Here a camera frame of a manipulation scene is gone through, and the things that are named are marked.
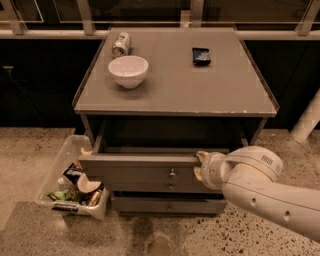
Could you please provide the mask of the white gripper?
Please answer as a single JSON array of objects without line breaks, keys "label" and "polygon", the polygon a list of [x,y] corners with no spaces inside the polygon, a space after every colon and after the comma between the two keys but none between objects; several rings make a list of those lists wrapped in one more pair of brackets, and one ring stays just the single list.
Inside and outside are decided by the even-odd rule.
[{"label": "white gripper", "polygon": [[219,152],[209,153],[206,151],[198,151],[196,156],[201,162],[201,167],[196,166],[193,170],[197,180],[209,189],[221,190],[234,167],[230,156]]}]

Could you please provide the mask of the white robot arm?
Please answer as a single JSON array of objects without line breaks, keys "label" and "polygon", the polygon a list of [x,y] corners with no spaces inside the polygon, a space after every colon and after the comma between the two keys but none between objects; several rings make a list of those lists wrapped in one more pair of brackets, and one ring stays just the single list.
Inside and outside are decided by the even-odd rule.
[{"label": "white robot arm", "polygon": [[199,151],[196,178],[233,205],[320,242],[320,191],[280,184],[282,160],[260,146],[229,154]]}]

